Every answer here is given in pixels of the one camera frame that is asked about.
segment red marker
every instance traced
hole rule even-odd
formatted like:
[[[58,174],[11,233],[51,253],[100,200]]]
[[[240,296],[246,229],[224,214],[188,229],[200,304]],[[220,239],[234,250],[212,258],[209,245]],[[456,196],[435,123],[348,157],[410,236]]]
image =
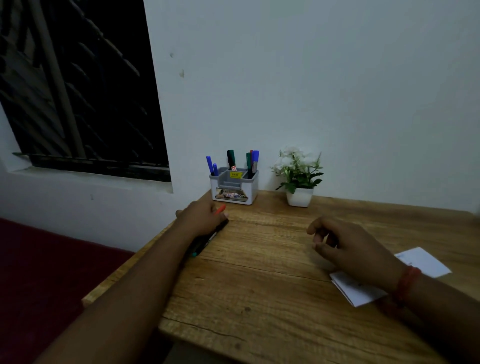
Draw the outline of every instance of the red marker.
[[[222,206],[220,206],[217,211],[215,211],[214,215],[218,215],[220,212],[222,212],[223,210],[225,210],[226,206],[225,204],[223,204]]]

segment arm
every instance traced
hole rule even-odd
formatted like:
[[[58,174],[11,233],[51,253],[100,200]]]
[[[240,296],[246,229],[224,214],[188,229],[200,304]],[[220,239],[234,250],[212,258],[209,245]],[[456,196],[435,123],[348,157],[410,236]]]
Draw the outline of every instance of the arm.
[[[211,201],[192,202],[150,250],[37,359],[43,363],[131,363],[158,325],[192,240],[226,219]]]
[[[392,293],[406,265],[361,226],[318,218],[307,229],[313,248],[356,280]],[[480,303],[425,275],[413,282],[406,306],[444,343],[472,361],[480,361]]]

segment red thread bracelet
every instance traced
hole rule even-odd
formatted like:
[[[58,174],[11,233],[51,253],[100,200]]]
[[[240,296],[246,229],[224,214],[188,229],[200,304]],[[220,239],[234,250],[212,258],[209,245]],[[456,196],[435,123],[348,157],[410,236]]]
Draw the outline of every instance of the red thread bracelet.
[[[398,307],[403,307],[405,305],[405,297],[410,291],[412,284],[420,277],[421,270],[412,266],[408,266],[407,269],[400,277],[396,290],[393,293],[393,300],[398,305]]]

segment pen holder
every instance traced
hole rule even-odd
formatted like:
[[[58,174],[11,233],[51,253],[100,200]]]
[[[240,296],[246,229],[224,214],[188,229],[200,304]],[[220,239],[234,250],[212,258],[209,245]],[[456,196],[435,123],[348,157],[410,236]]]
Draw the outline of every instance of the pen holder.
[[[228,167],[220,167],[218,176],[210,175],[212,199],[251,205],[258,194],[258,171],[250,179],[243,178],[246,177],[246,172],[246,168],[237,168],[234,171],[229,170]]]

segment desk surface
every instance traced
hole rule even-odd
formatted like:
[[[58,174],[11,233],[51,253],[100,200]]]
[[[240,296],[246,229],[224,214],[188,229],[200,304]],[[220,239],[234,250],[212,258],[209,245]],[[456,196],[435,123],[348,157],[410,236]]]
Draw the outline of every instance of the desk surface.
[[[362,225],[392,253],[421,246],[453,272],[440,280],[480,300],[480,228],[468,212],[314,196],[290,207],[261,191],[251,206],[227,204],[230,223],[181,272],[159,328],[249,363],[444,362],[372,303],[352,307],[306,227],[320,215]],[[84,299],[88,306],[161,232]]]

